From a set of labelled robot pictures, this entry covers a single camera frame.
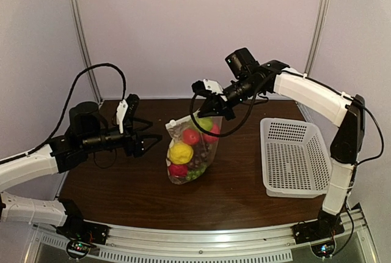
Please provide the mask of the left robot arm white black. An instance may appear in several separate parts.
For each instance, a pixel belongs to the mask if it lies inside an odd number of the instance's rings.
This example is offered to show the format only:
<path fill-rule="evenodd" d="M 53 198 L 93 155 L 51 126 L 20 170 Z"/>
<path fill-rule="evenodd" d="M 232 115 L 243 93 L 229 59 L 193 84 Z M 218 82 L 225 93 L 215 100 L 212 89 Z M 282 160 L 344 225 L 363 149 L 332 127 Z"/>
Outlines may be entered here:
<path fill-rule="evenodd" d="M 7 189 L 32 179 L 60 174 L 87 161 L 98 152 L 123 149 L 135 158 L 149 151 L 161 135 L 145 134 L 152 122 L 133 116 L 137 106 L 122 100 L 117 108 L 117 125 L 110 127 L 95 102 L 82 102 L 69 111 L 70 125 L 64 135 L 49 138 L 42 145 L 1 160 L 1 221 L 51 224 L 56 227 L 82 224 L 84 217 L 71 200 L 44 201 L 9 194 Z"/>

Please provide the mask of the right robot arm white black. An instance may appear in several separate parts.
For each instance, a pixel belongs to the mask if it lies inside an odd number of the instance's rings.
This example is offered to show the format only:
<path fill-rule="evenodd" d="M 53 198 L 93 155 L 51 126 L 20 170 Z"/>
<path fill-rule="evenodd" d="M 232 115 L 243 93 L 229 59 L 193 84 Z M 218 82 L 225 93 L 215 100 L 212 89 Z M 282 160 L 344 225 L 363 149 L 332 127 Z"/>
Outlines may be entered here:
<path fill-rule="evenodd" d="M 194 94 L 205 98 L 197 117 L 222 116 L 232 120 L 236 105 L 248 98 L 254 100 L 259 93 L 277 93 L 320 113 L 338 127 L 330 148 L 331 180 L 322 208 L 314 222 L 298 224 L 294 231 L 296 235 L 335 234 L 359 164 L 365 134 L 364 98 L 326 87 L 277 60 L 259 64 L 247 48 L 229 54 L 225 62 L 236 79 L 230 86 L 223 88 L 212 80 L 192 85 Z"/>

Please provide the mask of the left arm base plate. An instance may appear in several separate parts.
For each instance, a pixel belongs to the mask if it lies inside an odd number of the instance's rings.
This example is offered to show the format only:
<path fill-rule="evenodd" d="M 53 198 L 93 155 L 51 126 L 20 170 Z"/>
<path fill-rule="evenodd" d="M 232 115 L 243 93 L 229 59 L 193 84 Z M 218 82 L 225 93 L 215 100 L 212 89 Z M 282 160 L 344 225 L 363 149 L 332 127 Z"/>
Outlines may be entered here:
<path fill-rule="evenodd" d="M 109 226 L 84 220 L 67 220 L 63 226 L 57 226 L 56 232 L 70 240 L 91 245 L 106 243 Z"/>

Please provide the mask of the clear zip top bag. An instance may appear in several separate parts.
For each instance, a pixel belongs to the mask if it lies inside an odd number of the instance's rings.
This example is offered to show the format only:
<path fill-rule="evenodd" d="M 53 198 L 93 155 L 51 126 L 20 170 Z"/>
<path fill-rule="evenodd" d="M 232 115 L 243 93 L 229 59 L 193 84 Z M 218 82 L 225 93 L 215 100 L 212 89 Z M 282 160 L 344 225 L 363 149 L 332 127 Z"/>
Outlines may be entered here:
<path fill-rule="evenodd" d="M 220 117 L 196 118 L 198 126 L 212 133 L 208 135 L 194 125 L 190 116 L 170 120 L 166 130 L 171 137 L 166 155 L 167 175 L 176 185 L 198 179 L 214 161 L 220 133 Z"/>

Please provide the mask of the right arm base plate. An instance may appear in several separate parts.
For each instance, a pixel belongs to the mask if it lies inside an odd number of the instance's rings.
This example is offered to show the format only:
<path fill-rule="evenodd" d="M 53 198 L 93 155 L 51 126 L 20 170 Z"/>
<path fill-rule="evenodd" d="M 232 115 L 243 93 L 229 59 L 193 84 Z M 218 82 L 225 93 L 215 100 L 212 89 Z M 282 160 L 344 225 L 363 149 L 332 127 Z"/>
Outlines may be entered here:
<path fill-rule="evenodd" d="M 296 244 L 329 239 L 345 231 L 340 218 L 319 218 L 314 221 L 299 222 L 291 229 Z"/>

